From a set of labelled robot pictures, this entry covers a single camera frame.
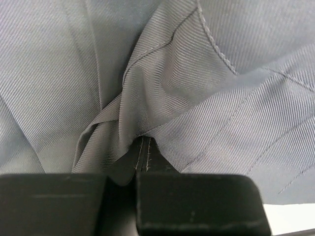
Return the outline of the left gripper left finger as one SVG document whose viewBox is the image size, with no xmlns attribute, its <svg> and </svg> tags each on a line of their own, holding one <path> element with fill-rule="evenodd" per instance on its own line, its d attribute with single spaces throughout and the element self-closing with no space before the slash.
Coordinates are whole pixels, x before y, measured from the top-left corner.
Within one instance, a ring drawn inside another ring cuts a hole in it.
<svg viewBox="0 0 315 236">
<path fill-rule="evenodd" d="M 0 177 L 3 236 L 135 236 L 135 167 L 142 138 L 105 174 Z"/>
</svg>

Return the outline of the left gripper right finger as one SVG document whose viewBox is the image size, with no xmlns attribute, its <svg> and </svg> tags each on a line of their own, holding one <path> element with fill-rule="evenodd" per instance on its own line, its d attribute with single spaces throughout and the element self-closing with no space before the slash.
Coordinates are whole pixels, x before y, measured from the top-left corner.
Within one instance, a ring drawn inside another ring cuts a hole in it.
<svg viewBox="0 0 315 236">
<path fill-rule="evenodd" d="M 141 236 L 269 236 L 254 182 L 240 175 L 181 174 L 152 138 L 139 139 L 136 226 Z"/>
</svg>

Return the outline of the grey pleated skirt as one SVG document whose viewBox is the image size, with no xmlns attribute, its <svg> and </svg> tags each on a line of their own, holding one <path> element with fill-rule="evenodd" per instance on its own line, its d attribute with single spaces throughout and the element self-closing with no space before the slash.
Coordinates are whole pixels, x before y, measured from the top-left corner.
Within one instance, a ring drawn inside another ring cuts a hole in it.
<svg viewBox="0 0 315 236">
<path fill-rule="evenodd" d="M 313 203 L 314 1 L 1 1 L 1 173 L 101 172 L 140 136 Z"/>
</svg>

